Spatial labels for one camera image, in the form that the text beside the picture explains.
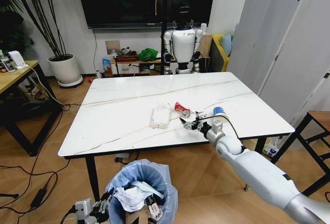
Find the plastic bag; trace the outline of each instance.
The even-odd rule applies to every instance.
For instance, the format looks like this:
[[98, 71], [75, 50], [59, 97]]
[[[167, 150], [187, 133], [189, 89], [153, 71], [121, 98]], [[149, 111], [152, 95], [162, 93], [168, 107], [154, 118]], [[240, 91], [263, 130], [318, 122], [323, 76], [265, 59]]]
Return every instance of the plastic bag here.
[[[168, 165], [161, 165], [150, 162], [147, 159], [134, 161], [124, 166], [120, 172], [110, 181], [106, 191], [114, 190], [117, 187], [128, 187], [133, 181], [145, 181], [155, 190], [164, 195], [163, 199], [154, 195], [163, 211], [162, 218], [157, 224], [169, 224], [174, 221], [177, 211], [178, 196], [177, 190], [171, 184], [171, 177]], [[117, 198], [113, 197], [109, 204], [109, 221], [111, 224], [125, 224], [126, 213]]]

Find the tiled floor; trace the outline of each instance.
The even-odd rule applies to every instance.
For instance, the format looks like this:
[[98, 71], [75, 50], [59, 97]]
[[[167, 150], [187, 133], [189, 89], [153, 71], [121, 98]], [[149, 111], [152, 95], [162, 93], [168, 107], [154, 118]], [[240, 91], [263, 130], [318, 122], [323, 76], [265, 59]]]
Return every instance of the tiled floor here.
[[[90, 83], [85, 80], [72, 89], [61, 89], [53, 80], [51, 85], [61, 102], [81, 103]], [[44, 118], [22, 121], [20, 127], [28, 137], [33, 138]], [[64, 158], [58, 157], [57, 152], [73, 119], [71, 111], [63, 113], [58, 128], [40, 153], [35, 173], [58, 170], [67, 163]], [[28, 171], [31, 169], [35, 158], [29, 157], [2, 127], [0, 141], [1, 165], [21, 165]], [[254, 147], [250, 140], [245, 141], [244, 145]], [[313, 146], [320, 153], [327, 149], [319, 142]], [[214, 153], [210, 145], [142, 151], [139, 158], [170, 166], [172, 183], [179, 194], [179, 208], [174, 223], [294, 223], [283, 211], [263, 202], [252, 190], [244, 192], [244, 182], [228, 163]], [[122, 167], [121, 164], [115, 164], [113, 159], [113, 155], [95, 158], [101, 191]], [[288, 151], [277, 165], [293, 178], [300, 190], [322, 175], [322, 170], [305, 151]], [[33, 177], [27, 193], [10, 206], [18, 211], [28, 210], [37, 190], [47, 179], [48, 175]], [[20, 169], [0, 169], [1, 193], [22, 193], [27, 183], [28, 175]], [[325, 201], [326, 190], [330, 190], [330, 184], [313, 194], [312, 198]], [[74, 159], [59, 173], [56, 188], [48, 200], [39, 209], [22, 217], [20, 223], [59, 223], [74, 202], [85, 197], [92, 197], [86, 164], [84, 159]], [[8, 201], [0, 198], [0, 205]], [[0, 223], [16, 223], [17, 217], [18, 214], [10, 210], [0, 210]], [[70, 215], [64, 223], [75, 223], [74, 215]]]

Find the television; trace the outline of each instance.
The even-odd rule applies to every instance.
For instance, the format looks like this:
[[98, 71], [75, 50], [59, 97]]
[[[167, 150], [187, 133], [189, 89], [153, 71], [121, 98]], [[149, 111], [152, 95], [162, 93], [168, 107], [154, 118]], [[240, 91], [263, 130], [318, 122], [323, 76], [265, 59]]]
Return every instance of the television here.
[[[194, 26], [208, 23], [213, 0], [169, 0], [168, 27], [172, 27], [178, 9], [190, 7]], [[160, 28], [161, 1], [158, 0], [81, 0], [90, 29]]]

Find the white table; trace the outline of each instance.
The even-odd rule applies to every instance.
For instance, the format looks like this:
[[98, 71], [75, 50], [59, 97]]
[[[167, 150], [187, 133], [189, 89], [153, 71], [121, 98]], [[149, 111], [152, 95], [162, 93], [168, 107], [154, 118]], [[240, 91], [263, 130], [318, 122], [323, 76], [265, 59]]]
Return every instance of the white table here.
[[[240, 139], [258, 138], [259, 153], [267, 137], [294, 132], [230, 72], [104, 78], [91, 84], [58, 155], [86, 159], [94, 197], [98, 199], [95, 156], [208, 143], [202, 133], [184, 129], [181, 114], [174, 110], [167, 129], [149, 127], [157, 103], [170, 103], [174, 109], [175, 102], [208, 115], [221, 106]], [[230, 125], [223, 131], [235, 136]]]

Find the blue cushion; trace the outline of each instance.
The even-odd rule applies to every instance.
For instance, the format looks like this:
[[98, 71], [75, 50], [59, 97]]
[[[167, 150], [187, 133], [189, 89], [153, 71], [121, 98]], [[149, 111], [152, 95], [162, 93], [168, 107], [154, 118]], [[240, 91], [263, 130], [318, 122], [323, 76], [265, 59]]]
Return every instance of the blue cushion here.
[[228, 56], [232, 51], [232, 36], [230, 33], [221, 37], [220, 40], [221, 47], [225, 51], [225, 54]]
[[235, 37], [236, 37], [237, 26], [238, 26], [238, 23], [237, 23], [236, 26], [235, 26], [234, 36], [233, 36], [233, 39], [232, 39], [232, 49], [233, 49], [233, 47], [234, 47], [234, 43], [235, 43]]

